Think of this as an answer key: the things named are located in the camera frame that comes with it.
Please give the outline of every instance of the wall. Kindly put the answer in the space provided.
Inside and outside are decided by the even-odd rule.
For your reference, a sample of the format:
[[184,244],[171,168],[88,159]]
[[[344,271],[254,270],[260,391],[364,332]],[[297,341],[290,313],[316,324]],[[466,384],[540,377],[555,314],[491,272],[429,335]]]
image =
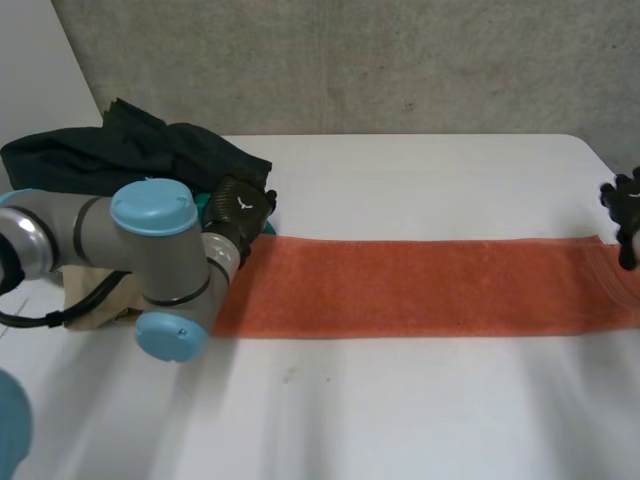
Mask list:
[[[101,118],[47,0],[0,2],[0,146]],[[0,193],[11,190],[0,167]]]
[[224,134],[569,133],[617,170],[640,148],[637,1],[54,5],[102,108]]

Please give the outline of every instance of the gray robot arm segment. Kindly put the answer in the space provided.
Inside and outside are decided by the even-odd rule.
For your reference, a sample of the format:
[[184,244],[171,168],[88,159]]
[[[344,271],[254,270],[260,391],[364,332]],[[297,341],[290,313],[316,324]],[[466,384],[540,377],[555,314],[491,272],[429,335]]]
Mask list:
[[131,271],[148,305],[136,328],[140,346],[164,360],[200,351],[240,253],[223,235],[201,233],[184,185],[136,182],[112,199],[22,191],[1,207],[0,243],[10,245],[24,278],[69,264]]

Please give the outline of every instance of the black cable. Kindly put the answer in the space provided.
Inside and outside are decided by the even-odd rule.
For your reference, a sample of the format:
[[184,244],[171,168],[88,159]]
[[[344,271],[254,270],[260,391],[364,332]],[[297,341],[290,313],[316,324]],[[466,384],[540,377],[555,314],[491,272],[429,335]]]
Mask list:
[[69,325],[74,320],[89,313],[102,302],[113,291],[125,276],[131,272],[115,271],[111,272],[100,284],[94,288],[89,295],[80,300],[75,305],[66,310],[47,313],[44,317],[30,318],[19,315],[9,315],[0,312],[0,324],[13,328],[36,328],[36,327],[59,327]]

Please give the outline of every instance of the gray concrete wall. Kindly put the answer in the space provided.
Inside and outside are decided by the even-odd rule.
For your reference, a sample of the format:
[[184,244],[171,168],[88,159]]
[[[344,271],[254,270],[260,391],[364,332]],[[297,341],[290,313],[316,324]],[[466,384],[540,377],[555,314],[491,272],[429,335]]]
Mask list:
[[569,133],[640,163],[638,0],[54,0],[101,108],[223,134]]

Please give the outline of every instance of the light blue joint cap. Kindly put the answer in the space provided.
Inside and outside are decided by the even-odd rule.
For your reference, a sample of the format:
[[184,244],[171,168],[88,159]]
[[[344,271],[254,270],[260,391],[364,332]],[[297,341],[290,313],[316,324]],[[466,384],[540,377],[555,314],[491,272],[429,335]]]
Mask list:
[[191,191],[182,183],[152,178],[118,190],[111,199],[111,217],[128,232],[165,237],[195,225],[198,208]]
[[35,190],[33,188],[23,188],[22,190],[16,190],[14,192],[7,192],[7,193],[3,193],[2,195],[0,195],[0,206],[2,206],[2,204],[4,202],[6,202],[7,200],[9,200],[11,197],[14,197],[20,193],[24,193],[24,192],[37,192],[38,190]]
[[207,331],[188,318],[145,312],[136,321],[136,340],[149,355],[166,362],[188,362],[209,340]]
[[0,370],[0,480],[11,480],[29,453],[33,417],[18,382]]

